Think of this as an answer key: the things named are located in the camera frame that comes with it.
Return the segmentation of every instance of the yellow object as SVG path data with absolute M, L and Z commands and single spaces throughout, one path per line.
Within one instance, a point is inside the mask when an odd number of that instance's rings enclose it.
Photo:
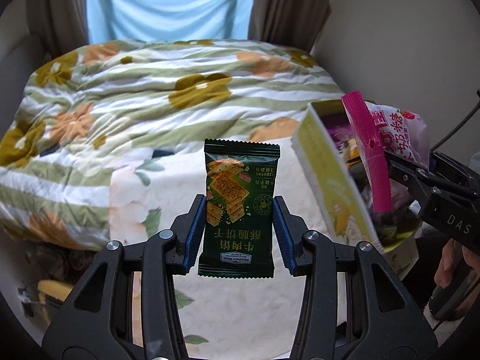
M 133 61 L 134 61 L 134 59 L 133 59 L 131 56 L 129 56 L 129 55 L 127 55 L 127 56 L 125 56 L 125 57 L 123 57 L 123 58 L 120 59 L 120 63 L 121 63 L 122 65 L 131 64 Z
M 292 57 L 291 62 L 302 65 L 304 68 L 312 68 L 318 66 L 310 54 L 302 50 L 287 50 L 286 53 Z
M 101 146 L 105 144 L 106 141 L 107 141 L 107 137 L 105 135 L 100 135 L 98 138 L 94 139 L 92 144 L 95 150 L 98 150 L 100 149 Z
M 39 67 L 35 73 L 35 84 L 43 88 L 49 81 L 57 85 L 66 84 L 71 79 L 71 68 L 75 66 L 78 60 L 76 51 L 68 52 L 65 55 L 55 58 Z
M 47 296 L 54 298 L 60 302 L 64 302 L 71 290 L 74 288 L 74 286 L 56 280 L 40 280 L 38 282 L 37 288 L 38 298 L 40 299 L 40 304 L 42 305 L 43 316 L 47 325 L 50 325 L 52 318 L 49 315 L 49 311 L 47 309 Z
M 38 154 L 37 141 L 45 133 L 45 122 L 33 125 L 20 120 L 15 128 L 8 130 L 0 142 L 0 166 L 15 164 L 21 168 Z
M 224 101 L 230 96 L 227 84 L 231 81 L 232 78 L 224 73 L 192 74 L 175 83 L 169 102 L 176 109 L 186 109 L 208 100 Z

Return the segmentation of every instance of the pink packet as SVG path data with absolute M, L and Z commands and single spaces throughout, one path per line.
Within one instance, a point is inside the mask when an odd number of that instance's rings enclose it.
M 390 177 L 383 145 L 374 119 L 359 91 L 342 96 L 342 103 L 357 137 L 357 146 L 371 186 L 373 212 L 392 210 Z

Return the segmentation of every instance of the floral comforter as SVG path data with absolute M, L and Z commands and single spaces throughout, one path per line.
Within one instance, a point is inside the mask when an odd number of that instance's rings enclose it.
M 79 48 L 25 87 L 0 143 L 0 223 L 15 239 L 71 249 L 144 240 L 165 210 L 159 158 L 201 150 L 205 138 L 247 140 L 341 94 L 308 54 L 267 43 Z

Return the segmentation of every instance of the human hand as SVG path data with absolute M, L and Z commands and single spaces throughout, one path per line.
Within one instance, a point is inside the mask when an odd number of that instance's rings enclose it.
M 454 240 L 451 239 L 447 242 L 442 250 L 442 259 L 438 265 L 437 272 L 435 273 L 435 283 L 442 288 L 448 287 L 453 278 L 453 264 L 455 261 L 455 252 L 453 249 Z M 478 275 L 480 275 L 480 256 L 462 247 L 463 258 L 465 262 L 475 269 Z

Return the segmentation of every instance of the snack packet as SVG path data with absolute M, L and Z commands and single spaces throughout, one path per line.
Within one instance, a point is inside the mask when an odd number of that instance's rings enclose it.
M 207 208 L 198 274 L 273 278 L 272 198 L 280 147 L 205 140 Z

